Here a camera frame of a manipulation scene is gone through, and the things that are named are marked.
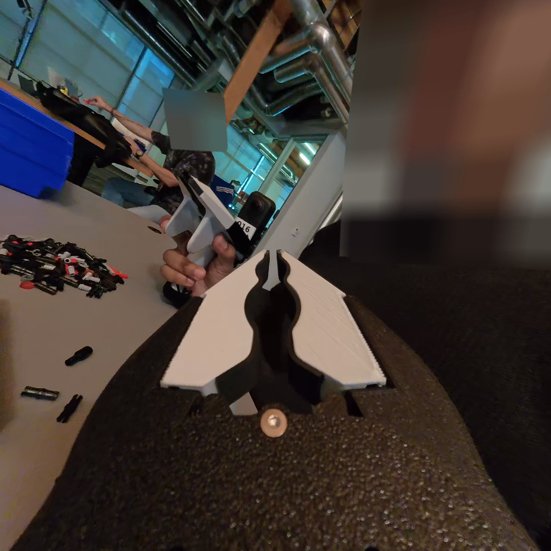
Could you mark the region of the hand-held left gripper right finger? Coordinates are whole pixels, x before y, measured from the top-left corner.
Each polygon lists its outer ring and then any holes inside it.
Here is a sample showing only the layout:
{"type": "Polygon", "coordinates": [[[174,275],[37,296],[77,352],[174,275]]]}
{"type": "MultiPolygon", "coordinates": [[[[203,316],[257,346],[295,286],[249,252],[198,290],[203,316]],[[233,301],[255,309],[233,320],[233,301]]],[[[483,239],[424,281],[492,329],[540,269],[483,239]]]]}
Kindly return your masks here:
{"type": "Polygon", "coordinates": [[[315,406],[333,393],[387,386],[346,293],[284,250],[277,264],[295,311],[288,333],[291,387],[315,406]]]}

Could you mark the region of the black duffel bag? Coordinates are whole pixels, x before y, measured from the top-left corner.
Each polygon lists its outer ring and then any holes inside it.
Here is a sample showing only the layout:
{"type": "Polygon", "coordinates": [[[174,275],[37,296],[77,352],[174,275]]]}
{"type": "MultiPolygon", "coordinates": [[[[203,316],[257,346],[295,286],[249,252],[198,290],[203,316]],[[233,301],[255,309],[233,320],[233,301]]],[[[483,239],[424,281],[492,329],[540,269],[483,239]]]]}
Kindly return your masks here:
{"type": "Polygon", "coordinates": [[[104,168],[111,164],[127,164],[127,160],[132,157],[131,146],[123,134],[114,128],[104,116],[44,82],[38,82],[36,90],[42,105],[52,114],[61,117],[102,142],[105,149],[95,159],[98,168],[104,168]]]}

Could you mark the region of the blue track jacket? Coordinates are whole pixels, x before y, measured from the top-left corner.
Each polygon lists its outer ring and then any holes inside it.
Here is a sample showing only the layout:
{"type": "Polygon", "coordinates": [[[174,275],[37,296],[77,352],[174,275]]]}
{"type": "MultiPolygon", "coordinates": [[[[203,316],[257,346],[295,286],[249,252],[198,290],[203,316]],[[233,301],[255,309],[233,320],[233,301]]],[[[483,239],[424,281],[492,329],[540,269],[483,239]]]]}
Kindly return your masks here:
{"type": "Polygon", "coordinates": [[[231,210],[230,205],[239,187],[240,182],[238,180],[228,182],[218,175],[214,175],[210,183],[210,188],[227,210],[231,210]]]}

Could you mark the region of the blue plastic bin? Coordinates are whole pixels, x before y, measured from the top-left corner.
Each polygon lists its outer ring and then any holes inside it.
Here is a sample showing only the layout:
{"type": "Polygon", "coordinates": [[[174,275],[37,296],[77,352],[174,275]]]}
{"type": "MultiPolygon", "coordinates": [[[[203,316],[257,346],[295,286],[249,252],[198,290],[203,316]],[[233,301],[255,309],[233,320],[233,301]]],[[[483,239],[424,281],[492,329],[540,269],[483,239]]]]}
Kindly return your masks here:
{"type": "Polygon", "coordinates": [[[67,180],[74,132],[1,90],[1,186],[40,198],[67,180]]]}

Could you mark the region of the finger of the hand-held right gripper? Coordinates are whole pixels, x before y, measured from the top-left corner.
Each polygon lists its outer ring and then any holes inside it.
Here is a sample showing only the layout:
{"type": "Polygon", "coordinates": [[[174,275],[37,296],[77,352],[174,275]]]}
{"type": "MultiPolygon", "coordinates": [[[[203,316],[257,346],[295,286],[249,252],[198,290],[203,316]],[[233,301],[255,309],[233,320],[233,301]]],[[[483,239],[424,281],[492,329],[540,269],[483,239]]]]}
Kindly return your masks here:
{"type": "Polygon", "coordinates": [[[195,176],[189,179],[189,194],[204,210],[201,220],[204,226],[211,226],[213,231],[227,231],[234,224],[233,216],[221,200],[195,176]]]}

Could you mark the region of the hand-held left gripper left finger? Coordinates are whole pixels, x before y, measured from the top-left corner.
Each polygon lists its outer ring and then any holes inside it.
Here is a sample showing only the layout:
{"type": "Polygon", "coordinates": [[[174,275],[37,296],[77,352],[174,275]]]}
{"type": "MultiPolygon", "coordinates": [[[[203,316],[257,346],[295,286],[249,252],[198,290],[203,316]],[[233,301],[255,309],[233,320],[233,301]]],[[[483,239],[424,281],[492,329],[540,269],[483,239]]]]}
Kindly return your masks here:
{"type": "Polygon", "coordinates": [[[229,404],[250,392],[261,363],[255,317],[269,263],[269,251],[258,252],[204,293],[161,387],[218,394],[229,404]]]}

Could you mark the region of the pile of small plastic pins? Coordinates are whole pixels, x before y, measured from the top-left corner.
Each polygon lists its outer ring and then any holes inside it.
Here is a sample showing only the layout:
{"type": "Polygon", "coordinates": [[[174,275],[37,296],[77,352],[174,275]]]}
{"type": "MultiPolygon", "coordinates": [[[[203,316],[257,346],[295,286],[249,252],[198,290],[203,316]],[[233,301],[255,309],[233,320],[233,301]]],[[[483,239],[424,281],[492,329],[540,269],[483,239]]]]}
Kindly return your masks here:
{"type": "Polygon", "coordinates": [[[1,239],[1,274],[19,279],[19,288],[51,296],[66,287],[92,299],[123,286],[128,275],[72,242],[37,240],[10,234],[1,239]]]}

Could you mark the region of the wooden work table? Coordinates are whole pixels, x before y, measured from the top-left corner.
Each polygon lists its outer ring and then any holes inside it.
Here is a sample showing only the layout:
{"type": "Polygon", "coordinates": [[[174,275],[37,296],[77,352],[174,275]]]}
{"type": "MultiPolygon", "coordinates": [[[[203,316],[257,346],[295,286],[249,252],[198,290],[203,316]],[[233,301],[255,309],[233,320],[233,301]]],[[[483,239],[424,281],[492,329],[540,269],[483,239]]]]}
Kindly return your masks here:
{"type": "MultiPolygon", "coordinates": [[[[82,129],[78,128],[77,126],[75,126],[71,122],[68,122],[65,119],[59,117],[58,115],[53,114],[51,111],[49,111],[47,108],[45,108],[38,100],[32,98],[29,94],[22,91],[21,88],[15,86],[10,81],[1,78],[1,89],[4,90],[7,93],[10,93],[15,98],[18,98],[20,101],[23,101],[24,103],[30,105],[35,110],[38,110],[39,112],[45,114],[46,116],[48,116],[52,120],[55,120],[58,123],[64,125],[66,128],[70,129],[73,133],[81,136],[83,139],[87,140],[88,142],[93,144],[95,147],[98,147],[102,150],[105,149],[105,144],[103,142],[97,140],[95,137],[93,137],[92,135],[86,133],[82,129]]],[[[142,162],[138,161],[137,159],[135,159],[132,156],[129,157],[128,159],[126,159],[126,161],[124,161],[124,164],[128,165],[132,169],[135,169],[135,170],[141,172],[142,174],[144,174],[148,177],[153,177],[153,172],[151,171],[151,169],[149,169],[146,165],[144,165],[142,162]]]]}

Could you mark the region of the person's right hand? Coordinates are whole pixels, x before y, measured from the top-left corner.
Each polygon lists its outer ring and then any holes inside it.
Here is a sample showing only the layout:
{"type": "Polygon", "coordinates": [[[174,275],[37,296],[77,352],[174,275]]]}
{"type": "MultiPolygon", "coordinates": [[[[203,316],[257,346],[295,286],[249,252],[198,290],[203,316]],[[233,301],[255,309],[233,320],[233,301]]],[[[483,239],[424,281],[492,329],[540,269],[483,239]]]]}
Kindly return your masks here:
{"type": "Polygon", "coordinates": [[[187,243],[190,238],[189,231],[173,237],[176,245],[164,252],[160,273],[166,282],[182,286],[195,297],[203,295],[233,271],[236,250],[224,234],[217,234],[212,242],[214,256],[206,267],[201,267],[189,259],[187,243]]]}

